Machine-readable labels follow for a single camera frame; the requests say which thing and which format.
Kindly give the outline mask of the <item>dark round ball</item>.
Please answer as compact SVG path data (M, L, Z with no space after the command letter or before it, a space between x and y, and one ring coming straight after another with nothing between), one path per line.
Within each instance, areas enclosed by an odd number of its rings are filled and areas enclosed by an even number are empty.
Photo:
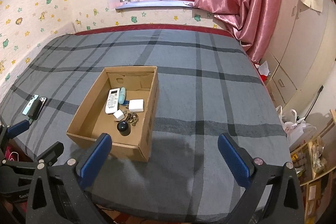
M117 130L121 133L121 134L127 134L127 132L129 131L129 125L126 121L120 121L117 124Z

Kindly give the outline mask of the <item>small white plug adapter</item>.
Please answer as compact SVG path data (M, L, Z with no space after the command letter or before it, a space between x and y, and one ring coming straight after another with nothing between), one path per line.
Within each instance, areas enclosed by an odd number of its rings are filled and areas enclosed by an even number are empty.
M125 114L122 110L118 109L114 114L113 114L114 118L116 121L121 121L125 118Z

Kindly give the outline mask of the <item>metal key bunch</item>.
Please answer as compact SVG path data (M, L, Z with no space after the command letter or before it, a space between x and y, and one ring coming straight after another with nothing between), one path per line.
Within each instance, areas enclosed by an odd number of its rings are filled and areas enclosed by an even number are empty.
M137 113L128 113L124 121L132 126L135 126L139 121Z

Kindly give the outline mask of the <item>white air conditioner remote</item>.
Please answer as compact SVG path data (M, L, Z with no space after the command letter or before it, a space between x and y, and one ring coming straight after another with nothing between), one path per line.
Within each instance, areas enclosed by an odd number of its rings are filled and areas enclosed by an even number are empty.
M120 88L111 89L108 93L108 98L105 104L105 113L114 114L118 110L118 99Z

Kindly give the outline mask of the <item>brown cardboard box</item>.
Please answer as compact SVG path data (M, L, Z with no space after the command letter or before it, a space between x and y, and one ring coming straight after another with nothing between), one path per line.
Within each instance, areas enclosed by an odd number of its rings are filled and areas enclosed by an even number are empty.
M156 66L105 67L66 134L87 148L106 133L112 138L112 156L147 162L158 95Z

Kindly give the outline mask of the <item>light blue cosmetic tube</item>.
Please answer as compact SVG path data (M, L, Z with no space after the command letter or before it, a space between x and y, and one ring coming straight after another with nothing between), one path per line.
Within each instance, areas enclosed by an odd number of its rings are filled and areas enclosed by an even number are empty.
M118 97L118 103L120 105L123 105L126 99L126 89L124 87L120 88L120 92L119 92L119 97Z

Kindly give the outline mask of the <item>large white charger block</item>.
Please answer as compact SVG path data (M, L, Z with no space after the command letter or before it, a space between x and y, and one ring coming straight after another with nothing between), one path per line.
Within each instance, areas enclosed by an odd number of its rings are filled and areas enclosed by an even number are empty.
M132 113L143 112L144 111L144 100L143 99L130 100L128 109Z

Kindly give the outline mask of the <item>light blue smartphone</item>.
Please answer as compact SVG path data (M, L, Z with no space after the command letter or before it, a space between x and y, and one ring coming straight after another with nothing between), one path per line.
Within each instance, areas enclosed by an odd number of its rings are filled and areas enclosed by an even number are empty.
M34 101L37 100L39 98L38 94L34 94L30 100L28 101L27 105L25 106L25 108L22 111L23 115L27 115L28 112L30 111L31 106L33 105Z

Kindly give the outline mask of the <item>black power bank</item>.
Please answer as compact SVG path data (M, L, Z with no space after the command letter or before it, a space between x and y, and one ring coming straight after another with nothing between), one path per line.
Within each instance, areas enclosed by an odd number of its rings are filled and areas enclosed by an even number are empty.
M35 118L35 112L36 109L38 107L38 103L39 103L39 99L35 100L33 105L30 108L30 111L28 112L27 116L32 119L32 120L36 120L37 118Z

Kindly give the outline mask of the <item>dark cased smartphone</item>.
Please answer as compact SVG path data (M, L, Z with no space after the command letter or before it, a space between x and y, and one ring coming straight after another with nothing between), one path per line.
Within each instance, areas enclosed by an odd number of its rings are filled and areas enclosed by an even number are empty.
M36 109L36 112L35 112L35 118L38 118L38 116L40 115L43 107L45 106L47 102L47 97L40 97L39 98L39 103L38 103L38 107Z

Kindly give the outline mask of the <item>white plastic bag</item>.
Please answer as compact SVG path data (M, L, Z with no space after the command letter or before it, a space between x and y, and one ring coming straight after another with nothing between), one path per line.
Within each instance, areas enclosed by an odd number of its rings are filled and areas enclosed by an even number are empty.
M294 109L283 111L280 105L276 107L276 111L291 151L310 141L317 132L316 127L306 123L305 118L300 118Z

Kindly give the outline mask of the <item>wooden shelf unit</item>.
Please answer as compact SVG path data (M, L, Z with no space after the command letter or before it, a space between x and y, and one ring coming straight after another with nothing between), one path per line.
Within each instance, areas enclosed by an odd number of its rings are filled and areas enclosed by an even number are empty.
M314 137L291 152L299 179L305 223L332 223L335 207L335 110Z

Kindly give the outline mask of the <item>grey plaid blanket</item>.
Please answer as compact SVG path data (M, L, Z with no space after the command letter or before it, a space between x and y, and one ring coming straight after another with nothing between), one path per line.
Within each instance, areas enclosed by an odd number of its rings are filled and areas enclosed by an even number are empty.
M230 133L252 157L290 160L274 104L240 44L228 36L181 30L64 35L46 44L3 93L7 124L37 94L47 98L38 120L17 138L29 157L56 141L58 163L80 154L66 134L76 110L106 67L155 66L159 98L148 162L110 157L89 189L109 209L149 219L209 223L224 218L243 189L218 150Z

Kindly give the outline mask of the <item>beige wardrobe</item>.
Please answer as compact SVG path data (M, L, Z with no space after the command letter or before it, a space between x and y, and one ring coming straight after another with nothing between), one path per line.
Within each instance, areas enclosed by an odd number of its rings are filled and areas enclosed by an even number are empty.
M335 3L316 11L302 0L281 0L274 33L262 62L275 106L302 112L327 80L335 60Z

